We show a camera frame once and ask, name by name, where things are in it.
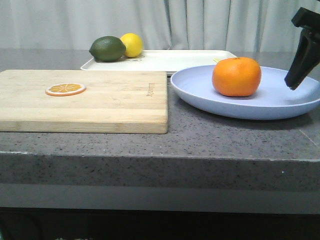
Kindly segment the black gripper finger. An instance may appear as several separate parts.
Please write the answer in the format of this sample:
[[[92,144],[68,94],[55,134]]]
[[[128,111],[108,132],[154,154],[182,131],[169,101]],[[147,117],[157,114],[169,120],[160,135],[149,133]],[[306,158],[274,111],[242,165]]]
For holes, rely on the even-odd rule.
[[[306,76],[320,63],[320,33],[303,28],[291,67],[284,78],[286,85],[295,90]]]

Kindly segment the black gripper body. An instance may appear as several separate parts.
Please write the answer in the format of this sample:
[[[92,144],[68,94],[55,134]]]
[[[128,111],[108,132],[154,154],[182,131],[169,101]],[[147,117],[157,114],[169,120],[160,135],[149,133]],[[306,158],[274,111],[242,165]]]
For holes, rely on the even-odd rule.
[[[291,19],[295,27],[301,27],[314,32],[320,32],[320,14],[300,7]]]

